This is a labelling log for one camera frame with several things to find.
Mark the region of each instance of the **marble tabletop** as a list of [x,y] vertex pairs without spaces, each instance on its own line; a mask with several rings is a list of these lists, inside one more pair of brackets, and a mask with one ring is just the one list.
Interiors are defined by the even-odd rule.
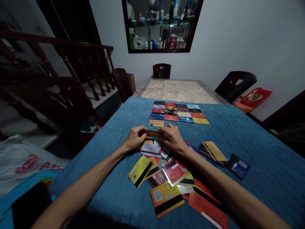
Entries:
[[132,96],[191,103],[229,104],[200,80],[149,78]]

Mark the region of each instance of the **black phone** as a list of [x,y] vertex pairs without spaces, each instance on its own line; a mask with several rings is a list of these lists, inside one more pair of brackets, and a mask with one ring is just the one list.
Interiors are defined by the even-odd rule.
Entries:
[[51,202],[46,184],[36,184],[12,204],[14,228],[31,228]]

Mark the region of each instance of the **chair backrest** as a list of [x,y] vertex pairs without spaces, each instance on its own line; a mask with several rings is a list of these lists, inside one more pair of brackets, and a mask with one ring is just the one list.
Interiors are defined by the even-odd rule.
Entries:
[[127,73],[123,68],[115,68],[112,70],[112,77],[118,88],[122,102],[124,103],[130,96],[132,96]]
[[169,79],[171,75],[171,65],[169,64],[156,64],[152,67],[153,77],[156,79]]
[[232,103],[256,82],[256,76],[252,73],[230,72],[216,88],[215,92],[229,103]]
[[52,122],[76,130],[97,115],[84,88],[72,77],[45,77],[14,88],[14,92]]

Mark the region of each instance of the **wall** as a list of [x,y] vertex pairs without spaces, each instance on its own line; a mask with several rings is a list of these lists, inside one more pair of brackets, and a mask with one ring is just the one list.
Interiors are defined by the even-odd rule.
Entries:
[[305,88],[305,6],[301,0],[204,0],[190,53],[128,54],[120,0],[90,0],[114,67],[134,73],[139,87],[157,63],[171,79],[201,80],[215,90],[230,71],[248,71],[272,95],[252,114],[263,121]]

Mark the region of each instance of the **forearm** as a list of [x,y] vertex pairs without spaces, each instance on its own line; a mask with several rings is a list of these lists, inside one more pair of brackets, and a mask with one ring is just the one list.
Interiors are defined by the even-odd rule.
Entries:
[[217,193],[247,227],[290,228],[255,196],[204,160],[190,147],[186,148],[185,155],[203,173]]
[[32,228],[62,228],[72,216],[86,206],[112,168],[129,151],[125,146],[96,164],[70,185],[38,218]]

